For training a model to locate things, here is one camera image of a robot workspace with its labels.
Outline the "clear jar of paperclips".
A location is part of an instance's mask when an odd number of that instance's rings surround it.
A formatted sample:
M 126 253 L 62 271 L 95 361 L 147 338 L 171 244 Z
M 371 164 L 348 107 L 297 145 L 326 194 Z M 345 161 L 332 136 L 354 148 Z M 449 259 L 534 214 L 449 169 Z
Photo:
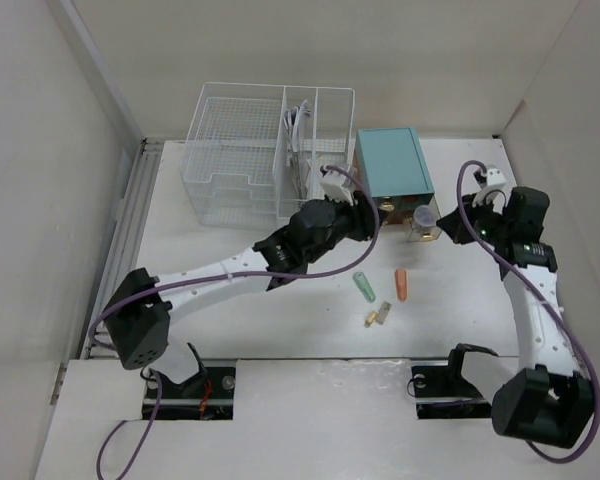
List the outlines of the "clear jar of paperclips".
M 431 229 L 436 226 L 435 211 L 429 205 L 420 205 L 413 212 L 413 225 L 419 229 Z

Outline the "clear plastic drawer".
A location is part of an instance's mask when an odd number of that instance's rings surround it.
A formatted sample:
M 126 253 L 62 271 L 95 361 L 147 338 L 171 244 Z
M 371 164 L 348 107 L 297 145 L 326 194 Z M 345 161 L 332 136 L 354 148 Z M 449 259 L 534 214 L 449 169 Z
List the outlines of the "clear plastic drawer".
M 421 243 L 437 240 L 441 233 L 437 225 L 439 219 L 440 214 L 435 203 L 416 207 L 408 222 L 407 241 Z

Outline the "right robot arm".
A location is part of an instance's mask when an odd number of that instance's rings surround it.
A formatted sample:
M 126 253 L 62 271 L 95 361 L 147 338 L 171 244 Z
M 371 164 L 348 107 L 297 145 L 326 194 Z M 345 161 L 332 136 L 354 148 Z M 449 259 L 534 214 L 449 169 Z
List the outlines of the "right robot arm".
M 498 435 L 577 456 L 600 424 L 600 384 L 559 310 L 556 255 L 541 240 L 550 201 L 542 191 L 515 187 L 496 211 L 496 191 L 459 194 L 456 209 L 438 225 L 456 244 L 477 243 L 498 265 L 513 311 L 518 369 L 507 371 L 490 348 L 460 344 L 443 381 L 457 394 L 475 387 L 490 404 Z

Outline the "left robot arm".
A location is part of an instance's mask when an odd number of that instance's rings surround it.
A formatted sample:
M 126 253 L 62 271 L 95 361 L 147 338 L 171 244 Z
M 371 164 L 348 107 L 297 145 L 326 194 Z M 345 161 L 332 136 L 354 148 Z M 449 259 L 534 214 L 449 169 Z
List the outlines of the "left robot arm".
M 203 387 L 203 366 L 193 346 L 171 344 L 172 324 L 240 295 L 311 278 L 309 266 L 341 241 L 375 244 L 385 217 L 361 191 L 354 192 L 352 202 L 310 200 L 287 225 L 226 260 L 163 277 L 135 269 L 117 287 L 100 320 L 111 348 L 124 369 L 149 368 L 181 396 L 193 396 Z

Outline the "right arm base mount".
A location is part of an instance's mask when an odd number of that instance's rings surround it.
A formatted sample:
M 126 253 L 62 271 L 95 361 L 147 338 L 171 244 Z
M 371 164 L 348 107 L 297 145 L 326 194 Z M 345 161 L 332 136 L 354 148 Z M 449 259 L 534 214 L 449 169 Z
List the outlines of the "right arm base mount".
M 467 354 L 497 358 L 492 349 L 459 343 L 446 358 L 416 358 L 410 366 L 407 393 L 416 400 L 419 420 L 489 419 L 491 405 L 462 375 Z

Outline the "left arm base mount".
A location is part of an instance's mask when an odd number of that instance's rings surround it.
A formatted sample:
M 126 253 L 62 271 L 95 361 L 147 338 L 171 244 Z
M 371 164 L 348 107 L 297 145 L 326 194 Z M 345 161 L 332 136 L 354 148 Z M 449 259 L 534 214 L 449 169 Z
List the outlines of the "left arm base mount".
M 236 390 L 236 360 L 203 360 L 203 372 L 183 386 L 177 385 L 163 373 L 162 396 L 153 375 L 145 369 L 140 377 L 146 380 L 141 406 L 143 420 L 149 420 L 158 407 L 156 420 L 164 421 L 229 421 L 234 415 Z

